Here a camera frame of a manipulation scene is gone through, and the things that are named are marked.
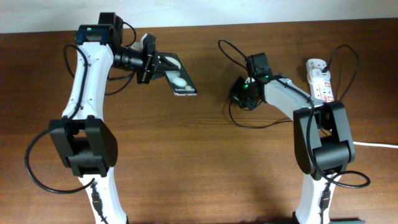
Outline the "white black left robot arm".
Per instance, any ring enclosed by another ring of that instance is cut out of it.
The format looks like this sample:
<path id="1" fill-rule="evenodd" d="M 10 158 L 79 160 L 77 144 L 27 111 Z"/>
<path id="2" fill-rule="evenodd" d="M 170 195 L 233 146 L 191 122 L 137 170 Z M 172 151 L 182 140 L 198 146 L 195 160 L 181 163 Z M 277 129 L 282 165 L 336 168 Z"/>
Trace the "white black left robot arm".
<path id="1" fill-rule="evenodd" d="M 122 45 L 124 21 L 102 12 L 94 25 L 76 32 L 78 62 L 69 102 L 62 118 L 52 120 L 50 137 L 62 163 L 88 194 L 96 223 L 128 223 L 119 201 L 114 168 L 116 138 L 103 121 L 103 101 L 111 68 L 132 71 L 139 84 L 165 77 L 175 95 L 196 95 L 176 54 L 158 52 L 155 37 L 146 34 L 136 47 Z"/>

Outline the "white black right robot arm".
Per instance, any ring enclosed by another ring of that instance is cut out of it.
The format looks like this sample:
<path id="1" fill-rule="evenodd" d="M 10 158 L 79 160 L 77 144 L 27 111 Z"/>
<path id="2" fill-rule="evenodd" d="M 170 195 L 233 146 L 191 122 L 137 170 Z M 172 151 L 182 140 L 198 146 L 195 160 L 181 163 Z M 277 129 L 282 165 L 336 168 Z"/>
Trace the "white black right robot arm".
<path id="1" fill-rule="evenodd" d="M 294 125 L 294 153 L 303 172 L 300 202 L 290 223 L 330 223 L 329 209 L 336 187 L 349 174 L 355 158 L 345 106 L 331 92 L 327 63 L 318 58 L 306 62 L 310 92 L 285 75 L 274 74 L 264 53 L 246 56 L 248 78 L 238 78 L 229 97 L 242 109 L 254 110 L 267 103 L 283 112 Z"/>

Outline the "black Samsung Galaxy smartphone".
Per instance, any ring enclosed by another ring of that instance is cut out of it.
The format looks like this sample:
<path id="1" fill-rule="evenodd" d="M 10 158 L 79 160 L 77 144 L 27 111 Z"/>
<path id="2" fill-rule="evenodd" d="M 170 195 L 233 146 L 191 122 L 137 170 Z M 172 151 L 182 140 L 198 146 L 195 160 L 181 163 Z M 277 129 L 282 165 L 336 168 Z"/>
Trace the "black Samsung Galaxy smartphone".
<path id="1" fill-rule="evenodd" d="M 197 89 L 195 88 L 191 78 L 189 77 L 182 62 L 177 54 L 164 53 L 164 57 L 169 62 L 178 67 L 177 70 L 166 71 L 165 77 L 175 96 L 195 96 Z"/>

